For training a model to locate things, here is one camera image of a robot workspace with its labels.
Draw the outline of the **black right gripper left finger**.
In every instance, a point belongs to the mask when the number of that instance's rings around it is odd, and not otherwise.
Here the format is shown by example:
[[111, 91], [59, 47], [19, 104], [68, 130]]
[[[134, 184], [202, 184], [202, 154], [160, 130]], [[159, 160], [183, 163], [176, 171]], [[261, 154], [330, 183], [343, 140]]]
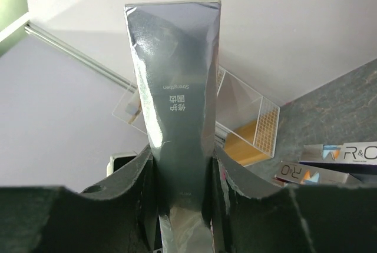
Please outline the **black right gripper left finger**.
[[156, 223], [149, 147], [81, 193], [1, 188], [2, 252], [152, 252]]

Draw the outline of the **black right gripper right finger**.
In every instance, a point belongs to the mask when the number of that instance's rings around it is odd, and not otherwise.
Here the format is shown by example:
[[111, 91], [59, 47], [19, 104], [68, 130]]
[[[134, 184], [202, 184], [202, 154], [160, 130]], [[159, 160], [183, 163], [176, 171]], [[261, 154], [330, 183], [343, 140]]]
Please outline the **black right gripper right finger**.
[[220, 147], [212, 163], [216, 252], [376, 251], [376, 186], [281, 188]]

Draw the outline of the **purple silver toothpaste box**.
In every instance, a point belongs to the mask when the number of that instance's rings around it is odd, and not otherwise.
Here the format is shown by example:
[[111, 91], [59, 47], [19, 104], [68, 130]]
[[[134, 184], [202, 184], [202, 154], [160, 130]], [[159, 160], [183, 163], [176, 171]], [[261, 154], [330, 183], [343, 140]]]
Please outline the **purple silver toothpaste box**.
[[362, 183], [349, 173], [332, 171], [287, 161], [280, 162], [274, 179], [284, 184], [298, 185], [357, 185]]

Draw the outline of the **purple silver R&O box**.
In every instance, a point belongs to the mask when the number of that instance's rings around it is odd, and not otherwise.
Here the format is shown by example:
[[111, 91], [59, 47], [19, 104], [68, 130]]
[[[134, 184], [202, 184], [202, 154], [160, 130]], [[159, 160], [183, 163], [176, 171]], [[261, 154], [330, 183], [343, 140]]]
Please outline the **purple silver R&O box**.
[[301, 163], [376, 165], [376, 142], [305, 145]]

